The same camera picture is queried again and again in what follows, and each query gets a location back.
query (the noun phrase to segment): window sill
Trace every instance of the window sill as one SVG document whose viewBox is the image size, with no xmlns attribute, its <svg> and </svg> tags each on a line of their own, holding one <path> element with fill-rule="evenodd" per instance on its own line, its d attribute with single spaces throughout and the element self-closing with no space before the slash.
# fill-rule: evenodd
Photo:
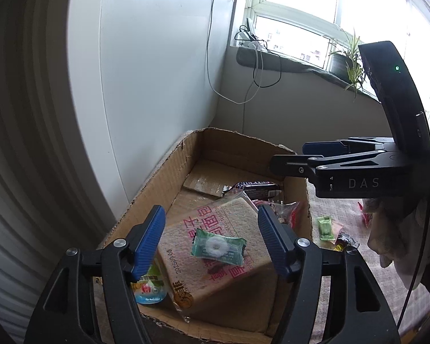
<svg viewBox="0 0 430 344">
<path fill-rule="evenodd" d="M 270 70 L 270 71 L 280 71 L 280 66 L 282 64 L 282 73 L 284 72 L 290 72 L 290 73 L 305 73 L 305 72 L 311 72 L 316 74 L 317 76 L 320 76 L 322 79 L 327 80 L 328 82 L 332 84 L 336 84 L 340 86 L 342 89 L 344 89 L 347 85 L 345 81 L 341 80 L 339 77 L 336 77 L 332 73 L 322 70 L 320 67 L 314 66 L 311 63 L 300 61 L 297 58 L 288 57 L 285 54 L 280 54 L 281 56 L 281 63 L 279 63 L 278 56 L 268 53 L 268 52 L 262 52 L 262 57 L 264 61 L 263 69 L 264 70 Z M 256 55 L 255 50 L 251 48 L 245 48 L 245 47 L 239 47 L 237 49 L 236 54 L 236 61 L 241 66 L 244 67 L 250 67 L 255 68 L 256 67 Z M 379 100 L 375 95 L 372 95 L 371 93 L 368 93 L 367 91 L 358 90 L 357 94 L 362 94 L 364 96 L 370 97 L 377 102 Z"/>
</svg>

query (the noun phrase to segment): window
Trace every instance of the window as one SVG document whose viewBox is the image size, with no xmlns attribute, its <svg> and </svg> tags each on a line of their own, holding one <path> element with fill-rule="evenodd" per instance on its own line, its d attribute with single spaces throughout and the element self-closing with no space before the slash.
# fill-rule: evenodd
<svg viewBox="0 0 430 344">
<path fill-rule="evenodd" d="M 430 123 L 430 8 L 424 0 L 247 0 L 245 17 L 268 48 L 326 68 L 355 30 L 389 40 L 403 57 Z M 374 94 L 369 84 L 366 89 Z"/>
</svg>

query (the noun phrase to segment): spider plant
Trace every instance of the spider plant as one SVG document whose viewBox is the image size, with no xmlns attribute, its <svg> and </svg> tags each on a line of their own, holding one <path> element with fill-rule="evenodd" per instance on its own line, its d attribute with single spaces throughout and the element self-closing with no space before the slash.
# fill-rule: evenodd
<svg viewBox="0 0 430 344">
<path fill-rule="evenodd" d="M 363 83 L 366 79 L 366 73 L 363 70 L 363 65 L 361 63 L 360 51 L 358 45 L 360 44 L 360 36 L 356 36 L 355 31 L 353 31 L 353 36 L 349 37 L 347 32 L 345 32 L 347 37 L 347 47 L 341 50 L 336 50 L 331 52 L 331 54 L 341 54 L 348 59 L 346 63 L 347 75 L 349 76 L 349 85 L 347 85 L 344 90 L 349 88 L 353 89 L 355 93 L 355 98 L 357 97 L 357 91 L 359 89 L 363 90 Z"/>
</svg>

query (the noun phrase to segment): plant pot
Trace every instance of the plant pot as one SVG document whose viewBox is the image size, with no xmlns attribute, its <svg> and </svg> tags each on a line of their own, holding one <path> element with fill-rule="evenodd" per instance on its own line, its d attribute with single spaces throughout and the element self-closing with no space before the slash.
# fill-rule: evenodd
<svg viewBox="0 0 430 344">
<path fill-rule="evenodd" d="M 330 63 L 328 64 L 328 71 L 333 75 L 339 77 L 342 81 L 349 83 L 347 66 L 349 66 L 349 68 L 352 68 L 353 63 L 346 56 L 338 53 L 330 55 Z"/>
</svg>

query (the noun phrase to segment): metal screw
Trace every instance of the metal screw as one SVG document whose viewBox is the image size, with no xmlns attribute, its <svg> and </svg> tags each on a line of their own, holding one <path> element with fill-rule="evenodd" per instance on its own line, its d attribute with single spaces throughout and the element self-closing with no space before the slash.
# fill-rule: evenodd
<svg viewBox="0 0 430 344">
<path fill-rule="evenodd" d="M 114 242 L 113 242 L 113 245 L 115 246 L 115 247 L 124 247 L 125 245 L 126 245 L 126 240 L 125 239 L 123 239 L 123 238 L 119 238 L 119 239 L 117 239 L 117 240 L 115 240 Z"/>
<path fill-rule="evenodd" d="M 298 239 L 298 244 L 301 247 L 309 247 L 310 241 L 308 239 L 306 239 L 306 238 L 300 238 L 300 239 Z"/>
<path fill-rule="evenodd" d="M 347 252 L 349 255 L 354 256 L 354 255 L 356 255 L 356 254 L 357 254 L 357 249 L 356 249 L 355 247 L 349 246 L 349 247 L 346 247 L 346 252 Z"/>
<path fill-rule="evenodd" d="M 78 253 L 78 248 L 75 248 L 75 247 L 71 247 L 65 251 L 65 254 L 67 256 L 75 256 L 77 253 Z"/>
</svg>

